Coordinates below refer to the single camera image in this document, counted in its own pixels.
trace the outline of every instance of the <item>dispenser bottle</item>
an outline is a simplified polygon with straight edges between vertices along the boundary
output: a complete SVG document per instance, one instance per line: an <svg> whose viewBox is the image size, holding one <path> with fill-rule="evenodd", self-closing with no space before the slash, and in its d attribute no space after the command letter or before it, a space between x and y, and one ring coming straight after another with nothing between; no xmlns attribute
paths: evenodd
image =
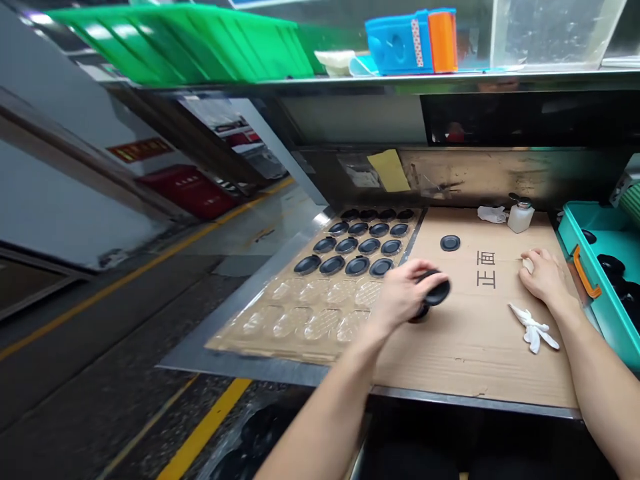
<svg viewBox="0 0 640 480"><path fill-rule="evenodd" d="M534 208L531 207L531 199L528 197L520 197L516 193L510 193L510 198L515 200L516 204L511 207L509 220L507 225L516 233L524 232L528 229L533 218Z"/></svg>

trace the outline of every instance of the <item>teal plastic bin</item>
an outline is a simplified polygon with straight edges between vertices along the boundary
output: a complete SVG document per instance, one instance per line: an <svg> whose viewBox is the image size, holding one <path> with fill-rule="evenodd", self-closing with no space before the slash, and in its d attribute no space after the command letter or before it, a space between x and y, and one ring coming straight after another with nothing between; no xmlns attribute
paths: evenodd
<svg viewBox="0 0 640 480"><path fill-rule="evenodd" d="M592 232L597 241L590 245L582 229ZM640 334L597 260L601 253L618 258L626 266L624 278L640 283L638 227L622 209L572 201L565 205L558 234L576 267L582 266L587 291L601 290L591 308L605 340L630 369L640 371ZM580 247L579 255L575 254L576 247Z"/></svg>

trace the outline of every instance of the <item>white cloth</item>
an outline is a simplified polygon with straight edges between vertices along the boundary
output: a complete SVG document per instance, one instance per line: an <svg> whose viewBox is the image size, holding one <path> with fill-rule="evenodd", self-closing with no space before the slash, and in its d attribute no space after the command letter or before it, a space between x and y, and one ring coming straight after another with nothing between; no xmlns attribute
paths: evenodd
<svg viewBox="0 0 640 480"><path fill-rule="evenodd" d="M491 223L504 223L507 221L507 214L504 207L478 207L478 217L480 220L490 221Z"/></svg>
<svg viewBox="0 0 640 480"><path fill-rule="evenodd" d="M537 354L540 351L540 337L544 338L544 340L556 350L560 349L560 345L558 342L551 338L549 331L549 326L546 324L540 324L536 322L531 316L531 312L529 310L520 310L514 304L509 303L509 306L515 316L520 320L520 323L527 329L525 332L525 342L529 343L529 350Z"/></svg>

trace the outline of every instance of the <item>epoxy floor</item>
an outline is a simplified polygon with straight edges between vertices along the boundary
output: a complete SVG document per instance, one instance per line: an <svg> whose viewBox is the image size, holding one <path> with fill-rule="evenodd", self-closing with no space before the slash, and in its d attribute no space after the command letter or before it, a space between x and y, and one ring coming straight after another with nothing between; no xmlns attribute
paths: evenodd
<svg viewBox="0 0 640 480"><path fill-rule="evenodd" d="M296 234L301 222L322 209L296 184L287 185L1 360L3 480L155 479L231 382L198 376L113 470L105 471L193 378L155 364ZM0 349L50 324L198 228L0 323ZM285 388L253 383L184 478L195 478L247 401Z"/></svg>

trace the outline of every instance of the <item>red fire extinguisher box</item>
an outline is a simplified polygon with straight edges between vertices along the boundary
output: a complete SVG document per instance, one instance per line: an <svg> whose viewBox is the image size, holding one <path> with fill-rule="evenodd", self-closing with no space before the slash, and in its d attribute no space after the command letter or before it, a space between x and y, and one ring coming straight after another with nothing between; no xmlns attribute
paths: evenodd
<svg viewBox="0 0 640 480"><path fill-rule="evenodd" d="M202 220L213 220L236 206L234 198L194 165L173 165L136 181Z"/></svg>

